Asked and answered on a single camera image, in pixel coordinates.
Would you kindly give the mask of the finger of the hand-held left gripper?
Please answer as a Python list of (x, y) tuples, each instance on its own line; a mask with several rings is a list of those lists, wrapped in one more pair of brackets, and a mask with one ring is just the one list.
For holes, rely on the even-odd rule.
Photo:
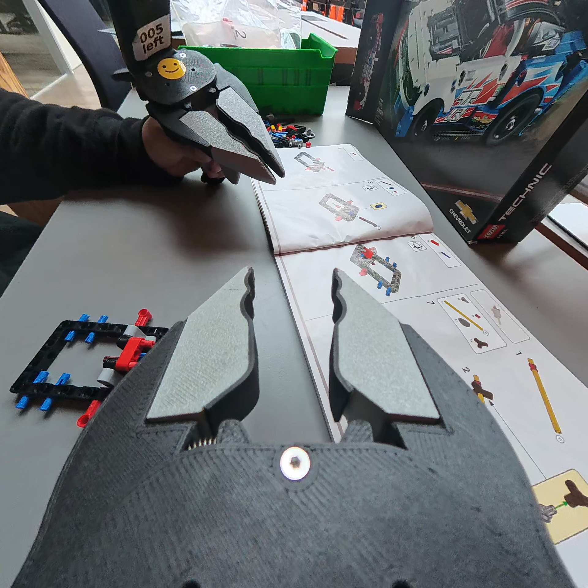
[(241, 123), (235, 130), (242, 136), (232, 135), (224, 124), (208, 111), (185, 108), (180, 121), (209, 144), (210, 153), (222, 169), (225, 178), (232, 184), (239, 182), (241, 174), (271, 185), (276, 184), (277, 152), (273, 142), (256, 115), (246, 115), (251, 127)]
[(214, 67), (219, 120), (278, 177), (284, 178), (281, 158), (245, 84), (220, 64), (215, 63)]

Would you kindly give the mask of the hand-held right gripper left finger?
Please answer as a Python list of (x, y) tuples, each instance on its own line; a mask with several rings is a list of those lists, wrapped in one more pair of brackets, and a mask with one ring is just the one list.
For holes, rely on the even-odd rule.
[(243, 420), (259, 399), (254, 270), (245, 267), (187, 318), (148, 422)]

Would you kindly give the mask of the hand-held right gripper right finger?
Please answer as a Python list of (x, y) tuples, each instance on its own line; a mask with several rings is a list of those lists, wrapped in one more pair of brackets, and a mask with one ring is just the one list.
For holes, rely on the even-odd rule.
[(332, 275), (329, 403), (334, 421), (438, 423), (401, 323), (340, 269)]

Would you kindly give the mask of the pile of lego pieces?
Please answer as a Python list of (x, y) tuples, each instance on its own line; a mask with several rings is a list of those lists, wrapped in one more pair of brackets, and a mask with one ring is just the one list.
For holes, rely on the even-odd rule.
[(271, 113), (265, 116), (263, 122), (276, 149), (310, 148), (316, 137), (311, 128), (295, 124), (290, 119), (280, 122)]

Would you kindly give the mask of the black lego frame assembly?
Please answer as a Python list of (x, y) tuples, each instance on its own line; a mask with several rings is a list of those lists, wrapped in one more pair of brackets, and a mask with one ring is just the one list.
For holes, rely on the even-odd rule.
[[(10, 392), (17, 397), (15, 408), (25, 411), (31, 401), (41, 401), (39, 410), (47, 413), (57, 401), (88, 402), (85, 413), (77, 420), (77, 426), (84, 428), (111, 390), (168, 332), (167, 327), (151, 325), (152, 314), (145, 308), (138, 312), (133, 324), (109, 323), (108, 319), (102, 315), (92, 322), (84, 313), (77, 321), (62, 321), (12, 384)], [(66, 347), (83, 341), (90, 348), (99, 339), (114, 342), (120, 353), (103, 358), (98, 385), (74, 384), (68, 372), (55, 382), (49, 381), (49, 369)]]

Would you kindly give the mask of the person's left forearm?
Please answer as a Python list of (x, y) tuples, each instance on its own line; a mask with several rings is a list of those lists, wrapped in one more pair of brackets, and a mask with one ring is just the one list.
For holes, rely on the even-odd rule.
[(146, 153), (144, 121), (1, 90), (1, 204), (78, 189), (174, 183)]

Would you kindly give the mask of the open lego instruction booklet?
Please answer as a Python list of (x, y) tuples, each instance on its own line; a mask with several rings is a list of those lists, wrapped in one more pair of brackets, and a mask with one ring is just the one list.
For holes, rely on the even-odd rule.
[(281, 155), (285, 178), (252, 184), (323, 412), (339, 268), (473, 385), (521, 458), (553, 542), (586, 556), (587, 388), (433, 233), (425, 204), (353, 145)]

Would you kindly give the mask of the black lego set box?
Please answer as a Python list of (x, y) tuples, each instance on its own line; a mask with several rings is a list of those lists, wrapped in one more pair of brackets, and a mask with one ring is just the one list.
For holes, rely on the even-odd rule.
[(518, 243), (587, 175), (587, 1), (368, 1), (346, 115), (468, 243)]

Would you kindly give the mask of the person's left hand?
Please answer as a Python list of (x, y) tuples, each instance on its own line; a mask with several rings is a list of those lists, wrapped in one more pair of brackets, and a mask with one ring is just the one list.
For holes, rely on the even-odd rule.
[(201, 168), (212, 179), (223, 178), (217, 162), (193, 145), (185, 145), (170, 139), (159, 123), (151, 117), (143, 121), (142, 141), (151, 161), (176, 178)]

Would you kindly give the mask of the green plastic bin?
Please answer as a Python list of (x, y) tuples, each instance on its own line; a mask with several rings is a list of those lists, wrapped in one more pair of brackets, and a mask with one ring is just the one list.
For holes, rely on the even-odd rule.
[(311, 33), (300, 49), (189, 47), (238, 77), (262, 115), (322, 115), (337, 49)]

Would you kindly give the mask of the clear plastic bag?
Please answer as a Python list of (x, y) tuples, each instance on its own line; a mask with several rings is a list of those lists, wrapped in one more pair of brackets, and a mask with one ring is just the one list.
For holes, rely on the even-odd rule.
[(299, 1), (171, 1), (193, 47), (301, 48)]

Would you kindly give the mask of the dark office chair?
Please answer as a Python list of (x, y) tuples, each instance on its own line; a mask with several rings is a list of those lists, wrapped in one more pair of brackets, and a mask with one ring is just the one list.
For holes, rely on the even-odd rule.
[(112, 74), (126, 65), (112, 35), (101, 33), (102, 20), (89, 1), (40, 1), (88, 72), (102, 107), (117, 111), (129, 91), (127, 79)]

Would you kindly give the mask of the white background table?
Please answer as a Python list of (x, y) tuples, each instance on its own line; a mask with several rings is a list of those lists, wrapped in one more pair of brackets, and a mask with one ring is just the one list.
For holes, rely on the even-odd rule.
[(337, 49), (335, 63), (354, 64), (361, 29), (311, 11), (302, 11), (302, 38), (311, 33), (321, 37)]

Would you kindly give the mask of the person's dark clothing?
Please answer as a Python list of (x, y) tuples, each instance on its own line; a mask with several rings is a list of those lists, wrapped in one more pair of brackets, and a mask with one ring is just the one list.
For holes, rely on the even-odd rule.
[(1, 212), (1, 293), (10, 284), (42, 232), (28, 220)]

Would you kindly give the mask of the white document stand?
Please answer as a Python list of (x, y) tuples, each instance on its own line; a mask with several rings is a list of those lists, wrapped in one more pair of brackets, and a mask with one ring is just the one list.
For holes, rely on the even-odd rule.
[(587, 246), (587, 205), (572, 199), (558, 204), (548, 217), (579, 243)]

